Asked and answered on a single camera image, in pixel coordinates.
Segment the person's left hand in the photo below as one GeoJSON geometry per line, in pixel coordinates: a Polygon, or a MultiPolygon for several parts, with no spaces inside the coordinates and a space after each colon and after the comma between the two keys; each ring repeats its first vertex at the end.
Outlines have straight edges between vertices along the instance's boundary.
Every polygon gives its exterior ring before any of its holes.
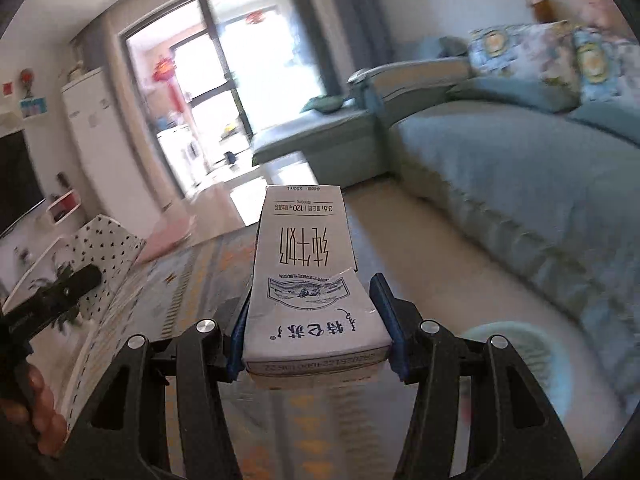
{"type": "Polygon", "coordinates": [[[29,364],[27,377],[35,399],[32,408],[29,410],[14,400],[2,399],[2,412],[14,425],[32,424],[38,434],[39,452],[44,456],[56,457],[67,439],[66,419],[55,411],[53,392],[40,370],[29,364]]]}

